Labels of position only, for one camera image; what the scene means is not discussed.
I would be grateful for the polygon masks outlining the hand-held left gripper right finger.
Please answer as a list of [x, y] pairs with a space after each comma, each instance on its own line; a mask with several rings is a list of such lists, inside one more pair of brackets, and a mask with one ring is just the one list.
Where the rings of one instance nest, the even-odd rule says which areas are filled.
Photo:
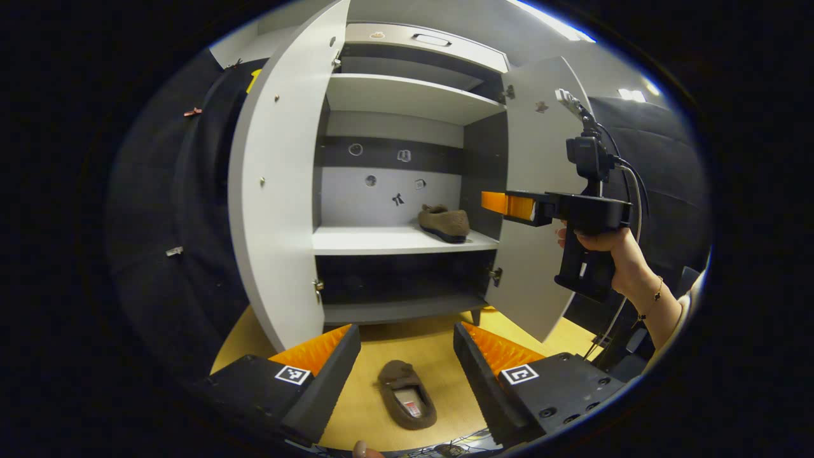
[[625, 385], [567, 352], [544, 357], [491, 331], [455, 325], [453, 348], [497, 445], [558, 434]]

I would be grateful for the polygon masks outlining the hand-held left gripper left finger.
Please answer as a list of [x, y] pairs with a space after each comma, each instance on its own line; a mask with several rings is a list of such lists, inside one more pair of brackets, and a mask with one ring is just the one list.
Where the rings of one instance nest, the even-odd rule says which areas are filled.
[[320, 442], [361, 349], [348, 324], [272, 357], [247, 354], [203, 380], [219, 412], [269, 440]]

